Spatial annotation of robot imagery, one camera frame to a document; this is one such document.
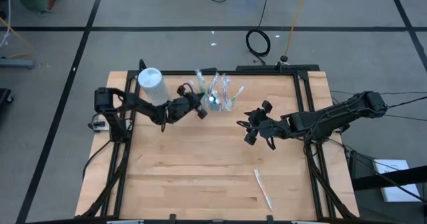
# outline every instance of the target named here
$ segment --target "gray floor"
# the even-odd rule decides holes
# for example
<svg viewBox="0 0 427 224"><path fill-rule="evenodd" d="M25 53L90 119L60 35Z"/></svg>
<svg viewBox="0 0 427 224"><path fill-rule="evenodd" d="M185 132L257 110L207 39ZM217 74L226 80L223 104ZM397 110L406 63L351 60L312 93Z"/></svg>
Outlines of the gray floor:
<svg viewBox="0 0 427 224"><path fill-rule="evenodd" d="M13 0L12 24L84 27L93 2L58 0L54 13L40 16ZM298 2L268 0L263 25L290 25ZM401 2L413 26L427 26L426 0ZM263 4L264 0L228 0L222 4L210 0L101 0L93 25L253 26L258 24ZM393 0L307 0L298 26L404 24ZM35 46L32 59L36 68L0 69L0 87L12 89L15 96L15 102L1 119L0 223L16 221L83 33L20 34ZM267 34L272 40L272 51L265 60L274 64L283 55L289 33ZM161 70L233 70L236 65L253 65L254 57L246 48L245 36L245 31L91 32L27 220L73 217L81 170L93 138L87 128L93 114L93 90L105 85L110 71L135 69L140 58ZM417 36L427 46L427 33ZM257 37L252 37L251 42L260 49L265 45ZM25 50L25 45L14 37L8 38L8 43L0 49L1 56ZM318 64L326 71L330 88L337 91L427 91L427 72L407 32L299 31L295 32L289 57L293 64ZM342 94L334 97L348 98ZM416 97L419 95L387 96L385 100L393 104ZM389 114L427 118L425 106L425 102L417 102L392 109ZM383 117L355 122L343 139L367 155L406 159L411 167L417 167L426 164L426 129L426 122ZM358 175L368 174L359 168ZM420 204L404 209L399 203L383 203L379 190L357 192L357 198L363 216L423 223Z"/></svg>

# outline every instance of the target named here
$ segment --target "wooden tabletop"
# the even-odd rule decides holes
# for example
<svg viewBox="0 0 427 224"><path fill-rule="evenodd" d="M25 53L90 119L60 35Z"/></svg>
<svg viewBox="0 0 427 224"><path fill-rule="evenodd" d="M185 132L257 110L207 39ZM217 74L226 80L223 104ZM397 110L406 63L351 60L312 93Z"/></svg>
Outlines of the wooden tabletop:
<svg viewBox="0 0 427 224"><path fill-rule="evenodd" d="M111 72L108 87L124 89L127 72ZM332 104L326 74L309 72L316 109ZM205 76L210 83L212 76ZM165 76L172 98L176 89L195 76ZM258 138L254 146L244 142L246 130L236 125L247 120L245 111L261 106L263 100L273 105L270 117L298 111L292 77L287 76L231 76L230 93L243 85L231 113L209 112L204 120L191 112L173 125L166 125L164 133L146 116L137 114L127 168L122 219L228 219L314 220L313 204L303 143L295 139L276 139L275 151ZM308 110L305 93L305 110ZM147 99L143 91L139 94ZM93 139L92 155L109 139L109 133L97 133ZM331 139L341 141L334 134ZM76 215L82 214L105 187L113 145L96 157L87 168L81 188ZM344 150L329 142L324 155L330 185L358 215ZM254 175L258 169L261 181L272 200L273 212L268 208ZM319 186L324 215L327 215L323 189ZM112 191L109 213L113 212L115 190Z"/></svg>

